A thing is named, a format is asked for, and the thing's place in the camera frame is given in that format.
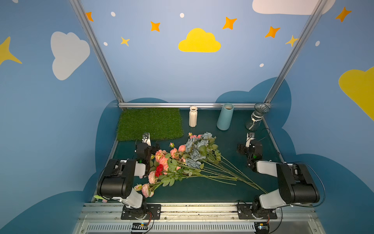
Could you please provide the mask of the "red carnation flower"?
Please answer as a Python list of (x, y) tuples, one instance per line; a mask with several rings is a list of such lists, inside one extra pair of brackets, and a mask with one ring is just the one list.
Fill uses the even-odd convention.
[(156, 170), (150, 172), (149, 177), (156, 179), (174, 178), (180, 179), (182, 177), (189, 176), (189, 173), (185, 173), (184, 170), (176, 165), (158, 165)]

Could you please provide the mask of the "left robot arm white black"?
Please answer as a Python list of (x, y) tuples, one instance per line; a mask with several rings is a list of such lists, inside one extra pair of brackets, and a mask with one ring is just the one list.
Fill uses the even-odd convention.
[(150, 146), (147, 143), (139, 143), (136, 146), (135, 159), (109, 160), (97, 182), (97, 195), (104, 200), (121, 202), (128, 209), (145, 210), (145, 198), (134, 189), (133, 182), (136, 176), (148, 175), (151, 155), (159, 149), (159, 144)]

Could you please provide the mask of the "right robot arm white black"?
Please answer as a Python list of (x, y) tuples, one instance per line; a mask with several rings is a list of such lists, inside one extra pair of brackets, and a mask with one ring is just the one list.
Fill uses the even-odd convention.
[(257, 140), (248, 139), (245, 144), (238, 144), (237, 152), (247, 157), (247, 164), (253, 172), (278, 180), (278, 189), (254, 199), (254, 211), (271, 211), (287, 205), (305, 206), (319, 202), (319, 190), (306, 164), (265, 161), (263, 146)]

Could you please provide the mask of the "clear glass vase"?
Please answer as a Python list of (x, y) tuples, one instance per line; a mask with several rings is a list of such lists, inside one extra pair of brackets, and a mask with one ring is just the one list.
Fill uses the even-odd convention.
[(269, 106), (264, 103), (256, 103), (254, 111), (251, 114), (250, 120), (246, 123), (245, 127), (251, 132), (255, 132), (264, 118), (264, 115), (270, 110)]

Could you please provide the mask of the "teal cylindrical vase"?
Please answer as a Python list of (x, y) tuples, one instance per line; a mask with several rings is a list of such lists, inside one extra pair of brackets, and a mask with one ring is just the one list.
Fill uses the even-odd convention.
[(220, 116), (217, 121), (217, 128), (226, 131), (229, 129), (232, 116), (233, 116), (234, 106), (231, 103), (226, 103), (223, 105)]

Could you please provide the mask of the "white ribbed ceramic vase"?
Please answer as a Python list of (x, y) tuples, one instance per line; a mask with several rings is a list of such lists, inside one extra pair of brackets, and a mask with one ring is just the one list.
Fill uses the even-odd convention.
[(190, 127), (196, 127), (197, 115), (198, 115), (198, 108), (196, 106), (191, 106), (190, 112), (189, 112), (189, 126)]

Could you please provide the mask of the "pink flower bunch on table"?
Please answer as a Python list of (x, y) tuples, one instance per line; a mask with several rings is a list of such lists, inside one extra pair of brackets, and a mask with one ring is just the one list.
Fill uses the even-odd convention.
[(206, 169), (204, 163), (191, 159), (187, 154), (186, 145), (179, 148), (175, 148), (173, 143), (170, 145), (172, 149), (169, 152), (158, 150), (151, 155), (151, 168), (146, 175), (148, 181), (134, 186), (135, 191), (141, 192), (144, 197), (150, 198), (157, 188), (171, 187), (175, 182), (187, 178), (202, 177), (229, 185), (237, 180), (232, 176)]

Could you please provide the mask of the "green artificial grass mat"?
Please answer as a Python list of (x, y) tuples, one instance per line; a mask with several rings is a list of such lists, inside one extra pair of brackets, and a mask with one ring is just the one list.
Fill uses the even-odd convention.
[(176, 139), (184, 135), (180, 110), (176, 108), (127, 109), (119, 118), (118, 141), (135, 141), (149, 133), (151, 139)]

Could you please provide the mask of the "blue hydrangea bunch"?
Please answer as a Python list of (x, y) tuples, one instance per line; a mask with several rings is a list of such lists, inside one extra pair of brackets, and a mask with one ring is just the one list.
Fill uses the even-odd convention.
[(191, 159), (201, 162), (204, 166), (205, 164), (218, 165), (222, 161), (222, 155), (215, 140), (216, 137), (210, 132), (202, 135), (190, 134), (184, 153), (189, 154)]

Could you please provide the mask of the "aluminium frame back bar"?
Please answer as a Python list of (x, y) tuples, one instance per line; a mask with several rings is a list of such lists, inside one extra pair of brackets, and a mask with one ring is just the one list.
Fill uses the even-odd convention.
[(189, 108), (196, 106), (198, 108), (220, 108), (225, 104), (232, 104), (235, 108), (253, 109), (256, 103), (156, 103), (156, 102), (120, 102), (120, 108)]

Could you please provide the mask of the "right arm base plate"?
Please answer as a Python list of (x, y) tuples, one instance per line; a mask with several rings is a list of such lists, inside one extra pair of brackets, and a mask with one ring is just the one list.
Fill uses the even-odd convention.
[(237, 213), (239, 219), (277, 219), (274, 209), (264, 209), (258, 204), (237, 203)]

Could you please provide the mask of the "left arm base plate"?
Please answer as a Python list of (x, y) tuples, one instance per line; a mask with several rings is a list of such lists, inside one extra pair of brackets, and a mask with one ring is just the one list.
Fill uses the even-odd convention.
[(120, 218), (121, 220), (159, 220), (161, 208), (161, 204), (146, 204), (138, 209), (123, 206)]

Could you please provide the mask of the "aluminium rail front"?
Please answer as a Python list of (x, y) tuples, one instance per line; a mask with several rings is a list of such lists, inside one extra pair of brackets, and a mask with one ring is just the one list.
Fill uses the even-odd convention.
[(127, 219), (119, 203), (86, 203), (75, 234), (324, 234), (311, 208), (277, 208), (272, 216), (254, 219), (249, 203), (151, 203), (154, 217)]

